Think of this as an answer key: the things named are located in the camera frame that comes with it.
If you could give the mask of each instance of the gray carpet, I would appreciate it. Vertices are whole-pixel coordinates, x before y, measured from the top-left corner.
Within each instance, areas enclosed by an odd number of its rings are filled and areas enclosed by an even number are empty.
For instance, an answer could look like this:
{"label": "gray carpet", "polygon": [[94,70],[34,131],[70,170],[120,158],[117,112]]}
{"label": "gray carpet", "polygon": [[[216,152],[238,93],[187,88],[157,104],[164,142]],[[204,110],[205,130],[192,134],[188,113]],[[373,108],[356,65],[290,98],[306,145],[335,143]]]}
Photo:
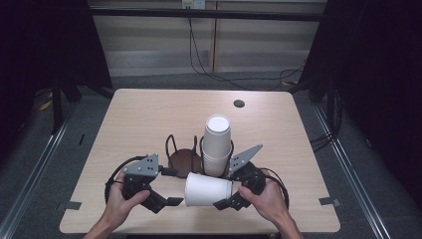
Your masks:
{"label": "gray carpet", "polygon": [[[279,73],[228,73],[222,76],[233,79],[276,78],[278,75]],[[287,80],[297,80],[298,76],[299,74],[295,74]],[[230,83],[212,80],[197,74],[127,77],[112,80],[114,89],[243,90]],[[249,90],[266,91],[276,87],[279,81],[238,80],[233,83]],[[281,85],[276,88],[276,91],[285,91],[288,88]],[[13,238],[83,237],[83,235],[64,235],[60,232],[59,224],[64,212],[56,210],[56,207],[60,202],[70,200],[110,100],[98,96],[88,89],[81,88],[81,91],[83,98],[76,105],[67,131],[20,220]],[[308,92],[298,92],[294,94],[294,99],[309,138],[321,136],[323,130],[317,120],[314,107],[308,99]],[[44,98],[35,100],[34,109],[26,126],[20,132],[21,139],[10,155],[9,163],[1,168],[1,220],[4,219],[17,198],[49,140],[53,114],[51,108],[44,112],[37,111],[43,101]],[[64,104],[65,112],[68,112],[72,105],[66,102]],[[403,187],[385,168],[379,154],[366,145],[365,137],[347,114],[343,116],[339,138],[354,170],[382,216],[391,238],[422,238],[421,211],[416,208]],[[341,202],[341,205],[335,208],[341,229],[337,233],[329,235],[306,234],[306,238],[376,238],[331,147],[328,145],[318,151],[316,160],[329,194]],[[124,238],[124,236],[112,235],[111,238]],[[174,237],[144,236],[142,238]]]}

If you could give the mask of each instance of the electrical outlet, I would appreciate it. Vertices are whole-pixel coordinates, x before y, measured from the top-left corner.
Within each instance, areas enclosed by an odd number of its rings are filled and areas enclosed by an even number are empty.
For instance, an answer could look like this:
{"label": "electrical outlet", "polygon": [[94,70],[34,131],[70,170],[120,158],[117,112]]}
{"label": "electrical outlet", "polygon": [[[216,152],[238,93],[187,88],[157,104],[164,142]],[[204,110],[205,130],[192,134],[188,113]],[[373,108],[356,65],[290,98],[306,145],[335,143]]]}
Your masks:
{"label": "electrical outlet", "polygon": [[205,10],[205,0],[193,0],[193,9]]}
{"label": "electrical outlet", "polygon": [[193,9],[193,0],[182,0],[182,9]]}

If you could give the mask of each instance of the hand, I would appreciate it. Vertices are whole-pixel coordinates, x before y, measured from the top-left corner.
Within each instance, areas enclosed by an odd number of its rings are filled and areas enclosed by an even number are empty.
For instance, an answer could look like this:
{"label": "hand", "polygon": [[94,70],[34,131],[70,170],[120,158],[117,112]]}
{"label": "hand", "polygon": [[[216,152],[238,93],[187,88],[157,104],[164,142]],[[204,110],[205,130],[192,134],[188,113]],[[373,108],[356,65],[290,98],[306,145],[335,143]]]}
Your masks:
{"label": "hand", "polygon": [[[122,172],[118,175],[116,181],[124,181]],[[130,199],[125,200],[121,195],[122,189],[122,183],[115,182],[111,185],[105,212],[85,238],[106,238],[108,234],[123,224],[131,209],[143,202],[150,193],[148,190],[143,190],[133,195]]]}
{"label": "hand", "polygon": [[[263,169],[262,171],[264,174],[270,175],[267,170]],[[277,182],[266,178],[266,186],[261,195],[252,193],[245,186],[240,186],[238,191],[243,198],[254,205],[262,217],[271,221],[279,229],[283,238],[303,238],[286,206],[283,193]]]}

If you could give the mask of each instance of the white paper cup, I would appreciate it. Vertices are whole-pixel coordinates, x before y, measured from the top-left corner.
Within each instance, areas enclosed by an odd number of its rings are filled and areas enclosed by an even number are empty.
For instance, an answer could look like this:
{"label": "white paper cup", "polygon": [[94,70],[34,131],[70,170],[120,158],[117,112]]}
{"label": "white paper cup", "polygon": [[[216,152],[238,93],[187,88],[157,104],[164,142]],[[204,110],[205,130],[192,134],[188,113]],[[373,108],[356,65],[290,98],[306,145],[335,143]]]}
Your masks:
{"label": "white paper cup", "polygon": [[231,140],[229,119],[223,115],[211,116],[205,125],[202,150],[210,157],[223,158],[232,149]]}
{"label": "white paper cup", "polygon": [[215,176],[215,177],[221,176],[223,172],[226,170],[226,165],[227,165],[227,161],[229,160],[229,155],[230,155],[230,152],[223,158],[214,158],[214,157],[210,157],[205,152],[203,152],[204,163],[202,166],[204,168],[204,172],[210,176]]}
{"label": "white paper cup", "polygon": [[189,172],[186,179],[186,206],[213,206],[214,202],[232,196],[232,182]]}

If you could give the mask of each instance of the wooden table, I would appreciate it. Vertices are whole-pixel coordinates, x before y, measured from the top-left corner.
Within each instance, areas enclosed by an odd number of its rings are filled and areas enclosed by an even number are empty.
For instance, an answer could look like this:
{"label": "wooden table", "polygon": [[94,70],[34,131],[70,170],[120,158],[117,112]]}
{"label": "wooden table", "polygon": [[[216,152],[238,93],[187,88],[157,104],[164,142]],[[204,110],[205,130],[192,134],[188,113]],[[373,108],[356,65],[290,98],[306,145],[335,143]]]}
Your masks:
{"label": "wooden table", "polygon": [[[243,108],[234,102],[242,100]],[[231,121],[234,153],[258,143],[264,147],[252,162],[272,168],[283,180],[291,198],[290,211],[302,232],[335,232],[339,222],[329,197],[293,97],[288,93],[179,90],[118,90],[87,159],[71,201],[79,210],[67,210],[60,229],[86,233],[101,217],[106,205],[105,183],[125,160],[158,153],[167,165],[165,141],[173,134],[178,148],[191,148],[200,138],[206,120],[222,114]],[[163,197],[184,197],[185,179],[158,176],[152,188]],[[258,234],[276,227],[253,206],[236,211],[214,207],[165,207],[158,214],[136,206],[115,230],[124,234]]]}

